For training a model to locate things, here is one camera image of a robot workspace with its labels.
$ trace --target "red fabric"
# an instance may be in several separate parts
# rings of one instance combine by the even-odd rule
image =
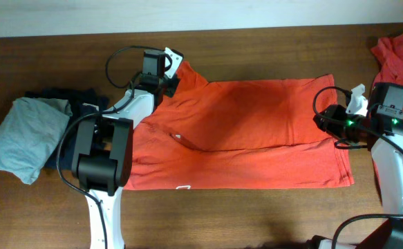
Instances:
[[[348,152],[313,122],[333,76],[211,82],[185,62],[173,98],[135,129],[129,190],[315,188],[353,183]],[[325,91],[318,110],[337,102]]]
[[[403,86],[403,35],[395,38],[383,37],[371,51],[382,65],[373,85],[390,82]]]

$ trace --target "wooden table surface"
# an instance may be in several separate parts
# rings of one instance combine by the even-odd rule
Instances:
[[[369,88],[377,74],[369,51],[377,38],[400,33],[403,24],[0,38],[0,122],[15,98],[50,86],[92,87],[112,103],[119,100],[123,92],[106,81],[104,63],[127,45],[175,48],[209,81],[332,73],[337,86],[351,89]],[[141,66],[142,54],[132,52],[117,58],[111,73],[125,82]],[[331,237],[347,218],[382,211],[370,154],[351,151],[350,162],[355,184],[337,189],[125,191],[126,246],[244,248]],[[0,172],[0,248],[88,248],[88,222],[84,197],[56,171],[42,170],[32,185]],[[352,224],[341,241],[361,241],[379,224]]]

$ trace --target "orange shirt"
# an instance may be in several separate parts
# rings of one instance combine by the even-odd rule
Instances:
[[[184,62],[165,98],[133,136],[129,190],[273,189],[353,184],[346,150],[313,122],[312,100],[333,86],[304,80],[211,82]],[[324,91],[318,111],[337,102]]]

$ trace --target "light blue cloth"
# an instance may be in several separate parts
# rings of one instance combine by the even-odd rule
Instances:
[[[0,124],[0,170],[13,173],[25,184],[37,180],[70,116],[68,100],[16,99]]]

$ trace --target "wooden table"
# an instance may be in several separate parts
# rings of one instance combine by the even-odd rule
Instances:
[[[15,98],[49,86],[93,87],[119,100],[123,92],[106,81],[104,63],[126,45],[175,48],[209,81],[332,73],[337,86],[351,89],[370,86],[377,74],[369,51],[377,38],[400,33],[403,24],[0,38],[0,122]],[[125,82],[141,66],[142,54],[132,52],[111,73]],[[124,240],[130,248],[244,248],[331,237],[347,218],[382,211],[370,154],[352,151],[350,161],[355,184],[338,189],[126,191]],[[56,171],[42,170],[32,185],[0,172],[0,248],[88,248],[88,222],[84,197]],[[350,225],[341,241],[361,241],[379,224]]]

